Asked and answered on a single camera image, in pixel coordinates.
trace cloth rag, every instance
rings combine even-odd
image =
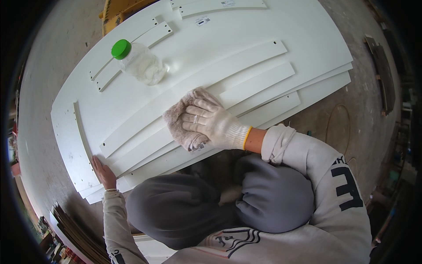
[[[204,144],[209,141],[209,138],[204,134],[187,131],[182,128],[181,115],[186,112],[188,106],[194,106],[195,99],[203,99],[222,107],[217,98],[204,88],[197,87],[189,91],[178,103],[170,107],[162,115],[173,139],[187,151],[203,148]]]

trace green bottle cap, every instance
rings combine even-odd
[[[125,39],[121,39],[111,48],[111,55],[117,60],[124,59],[130,52],[132,44]]]

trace person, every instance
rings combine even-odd
[[[178,250],[166,264],[369,263],[369,218],[342,154],[283,124],[252,128],[222,107],[194,104],[181,116],[185,130],[203,133],[216,148],[261,158],[237,161],[242,187],[235,202],[199,177],[171,174],[145,180],[126,204],[113,172],[94,156],[106,189],[104,235],[112,263],[147,263],[127,220]]]

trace white sweatshirt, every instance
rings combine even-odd
[[[278,125],[264,137],[262,159],[284,163],[310,178],[316,210],[309,223],[281,234],[249,227],[224,229],[196,247],[179,250],[165,264],[369,263],[369,218],[343,155],[318,139]],[[123,195],[106,192],[103,203],[111,260],[147,263],[130,234]]]

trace yellow machine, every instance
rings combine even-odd
[[[98,15],[103,22],[103,37],[139,10],[158,0],[106,0]]]

